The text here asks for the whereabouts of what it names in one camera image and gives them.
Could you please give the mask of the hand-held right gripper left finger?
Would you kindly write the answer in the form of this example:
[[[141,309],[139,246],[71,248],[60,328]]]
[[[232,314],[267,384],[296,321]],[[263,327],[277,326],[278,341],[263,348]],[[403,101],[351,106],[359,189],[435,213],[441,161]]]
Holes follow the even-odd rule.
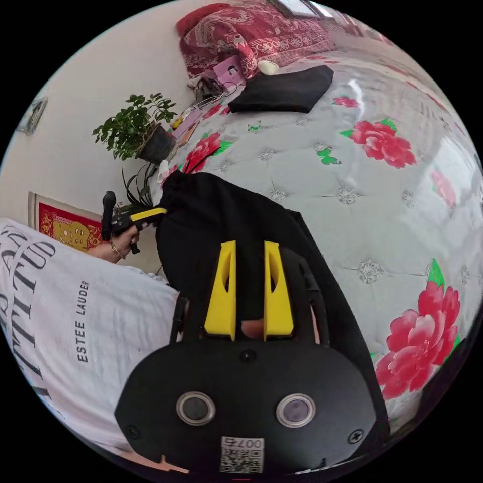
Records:
[[[235,340],[236,241],[220,245],[204,330],[209,336]]]

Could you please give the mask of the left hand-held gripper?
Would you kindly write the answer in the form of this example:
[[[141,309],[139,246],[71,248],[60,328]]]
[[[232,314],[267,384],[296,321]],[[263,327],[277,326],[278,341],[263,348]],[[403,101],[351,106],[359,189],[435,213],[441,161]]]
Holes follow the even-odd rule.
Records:
[[[133,225],[141,232],[146,227],[158,222],[166,213],[166,209],[158,207],[145,211],[118,214],[112,218],[110,229],[111,238],[113,236],[119,236]]]

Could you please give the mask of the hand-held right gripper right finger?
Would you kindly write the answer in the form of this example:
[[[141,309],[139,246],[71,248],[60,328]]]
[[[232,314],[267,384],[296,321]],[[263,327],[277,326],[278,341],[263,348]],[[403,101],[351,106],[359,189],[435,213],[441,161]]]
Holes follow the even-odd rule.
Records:
[[[294,322],[278,243],[264,242],[264,325],[263,339],[287,338]]]

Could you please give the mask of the person's left hand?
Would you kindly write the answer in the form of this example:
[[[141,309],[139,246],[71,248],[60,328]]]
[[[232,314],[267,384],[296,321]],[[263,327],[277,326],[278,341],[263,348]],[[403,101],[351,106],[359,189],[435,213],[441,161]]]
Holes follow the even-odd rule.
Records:
[[[120,260],[125,259],[132,252],[132,247],[139,241],[139,234],[139,229],[133,225],[119,236],[111,238],[110,246],[113,254],[113,263],[118,263]]]

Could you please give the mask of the person's right hand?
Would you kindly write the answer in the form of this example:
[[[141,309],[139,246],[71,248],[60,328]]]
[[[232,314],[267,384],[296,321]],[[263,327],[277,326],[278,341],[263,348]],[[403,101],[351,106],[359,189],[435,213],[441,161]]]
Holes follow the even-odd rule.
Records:
[[[313,307],[311,307],[312,327],[314,340],[316,344],[320,344],[320,335],[317,326],[317,320]],[[244,320],[241,322],[241,331],[248,338],[263,339],[264,338],[264,319]]]

